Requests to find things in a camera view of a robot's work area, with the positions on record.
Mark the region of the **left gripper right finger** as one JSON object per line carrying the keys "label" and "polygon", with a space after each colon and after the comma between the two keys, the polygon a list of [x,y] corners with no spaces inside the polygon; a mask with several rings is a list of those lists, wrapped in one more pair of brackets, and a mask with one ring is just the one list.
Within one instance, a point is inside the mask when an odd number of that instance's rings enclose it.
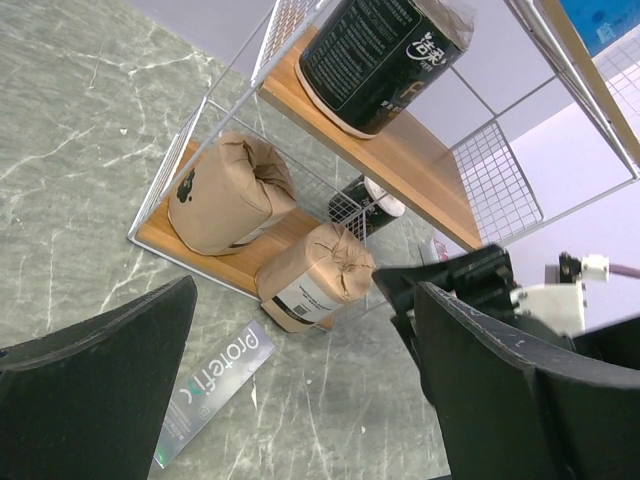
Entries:
{"label": "left gripper right finger", "polygon": [[539,339],[429,283],[415,314],[452,478],[638,477],[639,368]]}

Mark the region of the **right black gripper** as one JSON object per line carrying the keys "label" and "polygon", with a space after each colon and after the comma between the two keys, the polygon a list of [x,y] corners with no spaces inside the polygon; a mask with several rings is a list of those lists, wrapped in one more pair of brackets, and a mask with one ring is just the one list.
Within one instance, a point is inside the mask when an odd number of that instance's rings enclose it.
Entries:
{"label": "right black gripper", "polygon": [[464,303],[493,318],[509,320],[514,316],[510,299],[515,289],[512,263],[509,253],[496,244],[443,263],[379,268],[372,279],[400,318],[414,310],[415,289],[421,282],[452,291]]}

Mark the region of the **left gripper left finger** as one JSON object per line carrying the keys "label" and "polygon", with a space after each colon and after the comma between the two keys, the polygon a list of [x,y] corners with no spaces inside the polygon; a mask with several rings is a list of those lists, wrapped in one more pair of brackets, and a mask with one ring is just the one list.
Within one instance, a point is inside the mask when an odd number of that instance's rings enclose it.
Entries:
{"label": "left gripper left finger", "polygon": [[176,278],[2,348],[2,478],[146,478],[197,296],[191,276]]}

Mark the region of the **brown paper roll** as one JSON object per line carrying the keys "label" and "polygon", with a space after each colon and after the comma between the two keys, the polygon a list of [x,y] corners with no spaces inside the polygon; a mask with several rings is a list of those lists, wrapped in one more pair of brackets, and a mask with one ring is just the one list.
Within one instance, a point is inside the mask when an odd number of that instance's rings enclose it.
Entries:
{"label": "brown paper roll", "polygon": [[261,266],[255,283],[264,311],[285,331],[301,333],[366,296],[375,268],[354,234],[327,222]]}
{"label": "brown paper roll", "polygon": [[244,249],[296,206],[293,180],[275,147],[226,132],[170,195],[168,218],[190,250],[222,256]]}

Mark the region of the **brown paper roll front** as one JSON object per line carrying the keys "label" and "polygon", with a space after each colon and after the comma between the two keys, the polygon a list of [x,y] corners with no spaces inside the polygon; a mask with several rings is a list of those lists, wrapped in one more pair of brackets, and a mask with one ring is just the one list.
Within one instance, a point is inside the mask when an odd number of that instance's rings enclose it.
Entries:
{"label": "brown paper roll front", "polygon": [[244,249],[296,206],[293,180],[275,147],[226,132],[170,195],[168,218],[190,250],[222,256]]}

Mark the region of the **blue paper towel roll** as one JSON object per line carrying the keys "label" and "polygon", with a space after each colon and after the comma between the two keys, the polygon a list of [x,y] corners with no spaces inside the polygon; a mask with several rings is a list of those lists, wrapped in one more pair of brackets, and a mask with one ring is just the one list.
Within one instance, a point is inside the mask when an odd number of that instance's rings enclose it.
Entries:
{"label": "blue paper towel roll", "polygon": [[561,0],[560,3],[592,57],[639,24],[639,0]]}

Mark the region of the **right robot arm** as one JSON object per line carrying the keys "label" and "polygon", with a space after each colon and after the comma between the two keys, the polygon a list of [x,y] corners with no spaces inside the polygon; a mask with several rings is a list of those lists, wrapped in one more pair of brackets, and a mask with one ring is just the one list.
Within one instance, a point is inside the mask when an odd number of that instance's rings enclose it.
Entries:
{"label": "right robot arm", "polygon": [[588,331],[584,283],[607,282],[612,275],[639,278],[637,269],[612,263],[599,254],[559,256],[552,283],[523,287],[514,277],[509,253],[491,244],[449,260],[414,267],[379,268],[372,279],[395,315],[391,322],[420,365],[412,321],[414,298],[421,282],[432,283],[476,310],[510,326],[579,354],[637,370],[639,318]]}

